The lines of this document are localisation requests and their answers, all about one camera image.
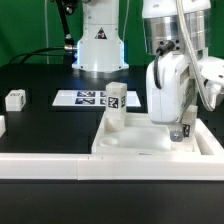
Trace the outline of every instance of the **white cube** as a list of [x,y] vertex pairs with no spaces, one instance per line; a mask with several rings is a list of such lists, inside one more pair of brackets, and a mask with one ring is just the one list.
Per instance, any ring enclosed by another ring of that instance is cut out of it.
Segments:
[[106,86],[107,129],[120,131],[124,128],[127,102],[127,84],[111,82]]
[[25,90],[12,90],[5,98],[6,111],[21,111],[26,104]]

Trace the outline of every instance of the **cable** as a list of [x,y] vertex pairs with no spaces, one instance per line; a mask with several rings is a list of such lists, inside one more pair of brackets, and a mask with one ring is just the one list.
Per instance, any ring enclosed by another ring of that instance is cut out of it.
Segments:
[[123,42],[124,42],[125,34],[126,34],[126,27],[127,27],[128,15],[129,15],[129,6],[130,6],[130,0],[127,0],[127,9],[126,9],[126,16],[125,16],[124,30],[123,30],[123,38],[122,38]]
[[153,75],[154,75],[154,82],[155,86],[158,89],[162,89],[160,81],[159,81],[159,71],[158,71],[158,63],[159,63],[159,57],[163,56],[166,53],[169,53],[172,51],[175,47],[175,44],[172,41],[167,41],[164,45],[161,45],[157,48],[156,50],[156,57],[154,60],[154,65],[153,65]]
[[154,75],[154,82],[155,85],[158,89],[162,89],[159,81],[159,76],[158,76],[158,63],[159,63],[159,57],[160,57],[160,51],[156,53],[156,57],[154,60],[154,66],[153,66],[153,75]]
[[55,56],[55,57],[64,56],[63,54],[24,53],[24,54],[19,54],[19,55],[15,56],[14,58],[12,58],[9,61],[9,64],[12,64],[12,62],[14,60],[16,60],[17,58],[22,57],[22,56],[27,56],[27,55],[29,55],[30,57],[32,57],[32,56],[46,56],[46,57],[49,57],[49,56],[51,56],[51,57],[53,57],[53,56]]
[[57,50],[64,50],[64,47],[49,47],[49,48],[43,48],[43,49],[39,49],[39,50],[33,51],[30,54],[27,54],[27,56],[24,57],[20,61],[20,64],[23,64],[26,60],[28,60],[32,56],[32,54],[42,53],[42,52],[48,52],[48,51],[57,51]]
[[44,17],[45,17],[45,35],[46,35],[46,48],[49,48],[49,29],[48,29],[48,0],[44,4]]
[[185,21],[185,17],[184,17],[182,0],[176,0],[176,5],[177,5],[177,12],[178,12],[178,18],[179,18],[179,22],[180,22],[181,32],[182,32],[184,42],[188,49],[190,59],[191,59],[192,65],[193,65],[192,67],[194,70],[195,80],[198,85],[199,94],[201,96],[204,107],[208,111],[213,111],[215,108],[213,106],[211,106],[211,104],[210,104],[210,100],[209,100],[207,91],[204,87],[204,81],[202,79],[202,75],[201,75],[201,72],[200,72],[200,69],[199,69],[199,66],[197,63],[197,58],[195,55],[194,47],[191,43],[191,40],[190,40],[190,37],[188,34],[188,29],[187,29],[187,25],[186,25],[186,21]]

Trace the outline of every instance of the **small white box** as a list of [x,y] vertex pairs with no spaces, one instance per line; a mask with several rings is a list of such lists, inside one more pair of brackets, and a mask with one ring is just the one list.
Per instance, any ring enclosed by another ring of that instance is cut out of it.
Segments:
[[0,116],[0,138],[5,132],[5,118],[4,116]]
[[26,104],[25,90],[12,90],[5,98],[6,111],[21,111]]

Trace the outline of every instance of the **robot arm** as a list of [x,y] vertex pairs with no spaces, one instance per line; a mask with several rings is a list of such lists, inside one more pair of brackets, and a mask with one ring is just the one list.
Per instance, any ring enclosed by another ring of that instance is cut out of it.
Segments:
[[[148,112],[154,123],[179,126],[197,90],[210,111],[216,106],[216,96],[223,92],[223,60],[206,54],[210,7],[209,0],[185,0],[183,6],[181,0],[144,0],[147,52],[156,54],[168,41],[174,45],[172,52],[159,57],[158,63],[152,62],[147,70]],[[161,88],[154,78],[155,64]],[[210,80],[206,89],[205,79]]]

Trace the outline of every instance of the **black table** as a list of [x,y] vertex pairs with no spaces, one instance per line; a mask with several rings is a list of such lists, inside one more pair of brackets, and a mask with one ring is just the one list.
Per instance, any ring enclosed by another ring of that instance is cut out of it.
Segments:
[[[145,69],[132,67],[129,76],[124,74],[115,81],[125,82],[129,90],[137,91],[142,107],[128,110],[146,112]],[[59,89],[104,90],[109,82],[78,77],[61,65],[3,66],[0,114],[6,116],[7,133],[0,139],[0,151],[90,153],[103,109],[54,108],[52,102]],[[6,113],[4,97],[18,88],[26,90],[27,104],[23,112]],[[211,123],[200,103],[199,115]],[[1,180],[0,183],[1,224],[224,222],[223,182]]]
[[[0,114],[6,116],[7,133],[0,139],[0,152],[91,153],[103,107],[55,107],[58,90],[105,90],[112,81],[136,91],[146,111],[145,72],[133,67],[113,79],[79,76],[60,65],[10,65],[0,69]],[[6,112],[4,99],[12,89],[24,89],[27,103],[22,112]]]

